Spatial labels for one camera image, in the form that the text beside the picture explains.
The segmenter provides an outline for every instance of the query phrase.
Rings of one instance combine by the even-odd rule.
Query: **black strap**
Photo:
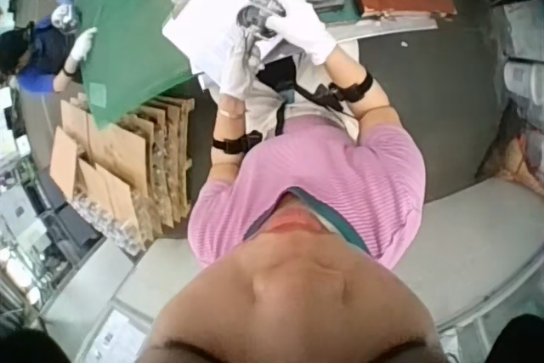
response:
[[[67,77],[73,78],[73,77],[76,76],[77,70],[75,70],[74,72],[68,72],[68,71],[66,70],[66,68],[63,66],[63,67],[62,67],[62,72],[64,72],[65,75],[66,75]]]
[[[343,112],[343,107],[340,104],[340,101],[335,97],[334,93],[331,92],[325,85],[320,84],[320,86],[315,90],[315,94],[310,93],[309,91],[302,88],[297,83],[294,84],[295,91],[301,94],[305,99],[310,102],[313,102],[316,105],[322,106],[323,108],[330,109],[332,108],[335,111]]]
[[[284,101],[284,103],[281,104],[280,108],[278,108],[278,111],[275,113],[275,136],[283,135],[283,129],[286,125],[286,107],[287,101]]]
[[[366,78],[361,84],[354,84],[348,88],[340,88],[337,84],[332,83],[329,89],[339,101],[355,103],[365,97],[365,94],[371,89],[372,85],[374,85],[374,77],[367,71]]]
[[[212,145],[227,155],[239,155],[240,153],[249,152],[252,148],[260,144],[262,140],[263,135],[260,132],[253,131],[237,140],[226,139],[222,141],[214,139]]]

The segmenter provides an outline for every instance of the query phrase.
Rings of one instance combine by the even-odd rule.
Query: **bracelet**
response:
[[[68,72],[64,66],[62,66],[62,72],[64,72],[65,75],[69,78],[73,78],[76,75],[76,71]]]
[[[242,119],[242,118],[246,117],[246,112],[245,111],[243,113],[239,114],[239,115],[235,115],[235,114],[231,114],[228,111],[218,109],[218,114],[221,115],[221,116],[224,116],[226,118],[234,119],[234,120]]]

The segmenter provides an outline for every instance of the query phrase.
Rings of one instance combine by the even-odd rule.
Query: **black cap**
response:
[[[0,72],[14,74],[19,59],[28,50],[27,29],[6,31],[0,35]]]

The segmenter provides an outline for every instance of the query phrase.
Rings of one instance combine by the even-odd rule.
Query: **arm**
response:
[[[221,112],[228,112],[228,117]],[[213,129],[213,138],[219,141],[237,140],[246,133],[246,103],[228,94],[221,94],[218,104],[218,115]],[[241,161],[240,155],[227,155],[222,150],[212,148],[212,169],[208,181],[217,180],[232,183],[238,176]]]
[[[93,38],[96,32],[95,27],[87,29],[76,39],[74,47],[64,64],[64,70],[60,71],[53,80],[53,90],[56,93],[62,93],[71,83],[72,77],[66,75],[66,73],[75,74],[79,63],[87,58],[87,54],[93,46]]]
[[[65,71],[69,73],[75,73],[79,64],[72,57],[68,57],[65,62]],[[68,88],[71,83],[72,77],[68,77],[64,71],[61,71],[53,80],[53,90],[56,93],[62,93]]]
[[[246,39],[240,28],[233,30],[235,45],[230,50],[229,58],[225,64],[218,114],[215,121],[213,137],[223,142],[225,140],[237,140],[246,134],[246,92],[252,86],[259,66],[259,58],[251,56],[246,61]],[[228,155],[222,150],[212,148],[212,170],[208,181],[222,181],[233,183],[240,171],[240,165],[244,154]]]
[[[277,1],[285,9],[286,17],[269,17],[266,22],[269,29],[302,48],[315,65],[325,64],[329,76],[340,88],[365,80],[365,67],[337,46],[311,4],[305,0]],[[361,101],[350,104],[350,109],[360,123],[362,134],[383,122],[400,125],[396,111],[389,106],[388,97],[378,82],[374,82]]]
[[[366,68],[338,46],[326,59],[325,68],[332,81],[340,88],[361,84],[366,78]],[[388,96],[378,81],[374,81],[361,101],[349,104],[349,108],[359,121],[360,131],[363,134],[380,123],[401,126],[399,115],[390,106]]]

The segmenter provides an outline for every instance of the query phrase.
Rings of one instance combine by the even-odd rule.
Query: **white glove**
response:
[[[99,29],[97,29],[96,27],[87,29],[82,34],[80,34],[79,37],[76,39],[76,42],[74,43],[74,47],[72,47],[70,51],[70,56],[75,61],[79,62],[87,58],[87,54],[89,51],[91,51],[91,47],[93,46],[94,34],[98,30]]]
[[[234,46],[224,65],[219,93],[243,101],[255,81],[260,66],[260,55],[257,47],[253,47],[251,55],[246,52],[247,38],[240,27],[233,28],[230,35],[234,39]]]
[[[324,64],[337,46],[311,4],[305,0],[277,0],[286,17],[271,16],[266,26],[309,54],[315,65]]]

